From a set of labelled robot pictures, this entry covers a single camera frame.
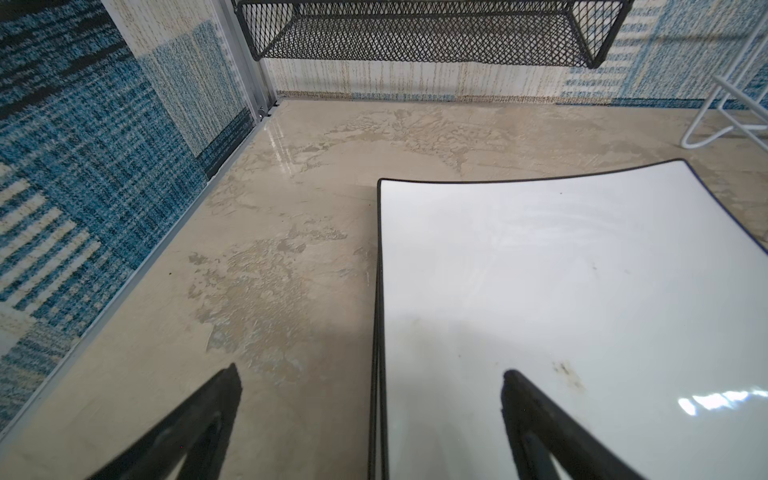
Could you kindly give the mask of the white square plate black rim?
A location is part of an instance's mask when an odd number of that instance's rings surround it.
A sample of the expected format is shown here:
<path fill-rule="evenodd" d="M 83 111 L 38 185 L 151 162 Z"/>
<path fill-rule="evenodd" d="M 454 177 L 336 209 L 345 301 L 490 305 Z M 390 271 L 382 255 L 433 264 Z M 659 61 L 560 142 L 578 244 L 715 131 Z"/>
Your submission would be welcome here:
<path fill-rule="evenodd" d="M 372 338 L 372 368 L 371 368 L 371 393 L 369 409 L 369 450 L 368 450 L 368 480 L 382 480 L 385 478 L 383 473 L 383 454 L 381 437 L 381 383 L 380 383 L 380 332 L 381 332 L 381 256 L 377 257 L 375 268 L 375 290 L 374 290 L 374 317 L 373 317 L 373 338 Z"/>

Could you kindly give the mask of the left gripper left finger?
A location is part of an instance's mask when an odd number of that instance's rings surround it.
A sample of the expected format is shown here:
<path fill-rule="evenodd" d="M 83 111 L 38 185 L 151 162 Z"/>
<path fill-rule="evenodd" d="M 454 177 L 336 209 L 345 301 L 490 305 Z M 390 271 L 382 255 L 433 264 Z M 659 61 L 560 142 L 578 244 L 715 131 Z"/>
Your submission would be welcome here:
<path fill-rule="evenodd" d="M 217 479 L 242 395 L 235 364 L 218 371 L 92 479 Z"/>

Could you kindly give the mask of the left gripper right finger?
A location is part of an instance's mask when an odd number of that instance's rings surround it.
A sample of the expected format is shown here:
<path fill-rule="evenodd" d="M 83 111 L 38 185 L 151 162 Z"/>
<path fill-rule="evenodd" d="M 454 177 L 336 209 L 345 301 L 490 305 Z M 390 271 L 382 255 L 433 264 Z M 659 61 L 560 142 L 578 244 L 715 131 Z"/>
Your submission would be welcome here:
<path fill-rule="evenodd" d="M 520 479 L 639 479 L 518 370 L 503 375 L 502 416 Z"/>

